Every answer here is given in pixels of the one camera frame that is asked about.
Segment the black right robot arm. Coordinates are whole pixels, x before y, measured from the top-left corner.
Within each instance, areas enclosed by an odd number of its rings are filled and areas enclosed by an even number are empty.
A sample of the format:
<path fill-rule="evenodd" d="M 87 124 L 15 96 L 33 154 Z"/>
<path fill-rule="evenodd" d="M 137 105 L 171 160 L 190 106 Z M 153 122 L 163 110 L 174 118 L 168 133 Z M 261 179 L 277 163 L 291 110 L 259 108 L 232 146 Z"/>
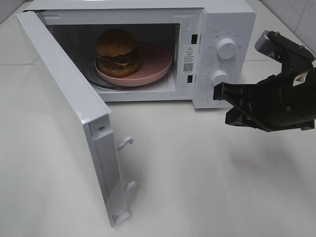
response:
<path fill-rule="evenodd" d="M 316 70 L 283 72 L 256 84 L 220 83 L 214 100 L 232 105 L 227 125 L 252 127 L 265 132 L 310 130 L 316 119 Z"/>

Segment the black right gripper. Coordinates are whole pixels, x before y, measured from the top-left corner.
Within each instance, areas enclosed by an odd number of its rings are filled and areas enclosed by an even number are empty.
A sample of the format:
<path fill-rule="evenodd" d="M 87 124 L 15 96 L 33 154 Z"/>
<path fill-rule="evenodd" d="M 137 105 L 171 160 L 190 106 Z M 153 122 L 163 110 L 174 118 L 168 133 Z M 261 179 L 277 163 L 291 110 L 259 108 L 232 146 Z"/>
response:
<path fill-rule="evenodd" d="M 316 73 L 279 74 L 256 84 L 221 82 L 214 86 L 213 99 L 225 100 L 234 107 L 226 113 L 227 125 L 268 132 L 314 129 Z"/>

